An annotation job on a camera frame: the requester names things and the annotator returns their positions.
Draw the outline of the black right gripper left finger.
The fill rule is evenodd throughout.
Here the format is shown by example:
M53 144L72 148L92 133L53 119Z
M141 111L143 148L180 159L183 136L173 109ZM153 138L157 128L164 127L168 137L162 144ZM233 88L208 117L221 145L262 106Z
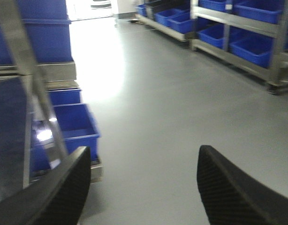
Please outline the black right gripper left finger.
M40 180L0 202L0 225L76 225L91 180L91 154L79 147Z

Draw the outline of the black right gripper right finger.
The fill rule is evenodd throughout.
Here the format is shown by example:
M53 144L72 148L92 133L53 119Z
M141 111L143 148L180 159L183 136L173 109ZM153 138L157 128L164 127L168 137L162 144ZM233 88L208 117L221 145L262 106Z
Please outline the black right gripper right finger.
M199 148L197 187L212 225L288 225L288 198L210 145Z

